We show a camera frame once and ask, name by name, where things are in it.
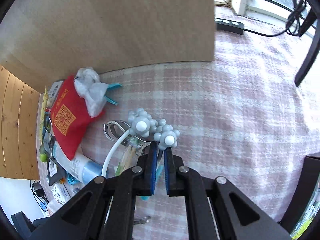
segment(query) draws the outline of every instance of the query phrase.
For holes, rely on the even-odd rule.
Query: black box with white buttons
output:
[[[223,31],[243,35],[243,31],[244,31],[243,23],[232,21],[232,20],[220,19],[220,18],[215,18],[214,20],[217,25],[217,30],[223,30]]]

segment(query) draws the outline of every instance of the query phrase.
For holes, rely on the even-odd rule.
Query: white wall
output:
[[[23,211],[31,222],[44,217],[33,198],[29,182],[27,179],[0,177],[0,205],[11,223],[11,215],[20,211]]]

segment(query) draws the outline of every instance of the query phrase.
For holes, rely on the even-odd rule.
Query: red fabric bag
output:
[[[51,108],[54,136],[69,160],[75,156],[88,124],[100,115],[95,118],[89,116],[85,100],[78,95],[73,76],[69,76]]]

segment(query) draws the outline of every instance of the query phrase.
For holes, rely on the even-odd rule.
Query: wooden panel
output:
[[[18,118],[24,83],[10,74],[2,109],[2,147],[9,178],[23,179],[18,147]]]
[[[213,0],[16,0],[0,64],[39,92],[81,67],[98,73],[212,60]]]
[[[4,67],[0,66],[0,116],[2,117],[2,106],[4,101],[4,93],[7,87],[10,72]],[[2,125],[0,124],[0,177],[8,177],[7,170],[4,163],[4,155],[2,149]]]
[[[24,179],[39,179],[36,154],[36,118],[40,94],[23,86],[19,111],[19,153]]]

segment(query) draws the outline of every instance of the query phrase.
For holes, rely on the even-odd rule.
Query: plaid tablecloth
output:
[[[271,33],[276,28],[244,17],[244,22]],[[126,120],[143,107],[180,130],[173,153],[203,176],[223,175],[275,220],[280,220],[295,191],[305,155],[320,151],[320,84],[317,61],[300,88],[294,77],[310,46],[307,37],[286,34],[267,38],[252,33],[217,31],[214,62],[139,66],[101,75],[123,85],[92,123],[81,143],[84,154],[103,163],[112,142],[103,123]],[[111,161],[117,165],[123,152]],[[137,198],[137,215],[150,223],[134,226],[134,239],[188,239],[184,199],[167,197],[162,176],[148,201]]]

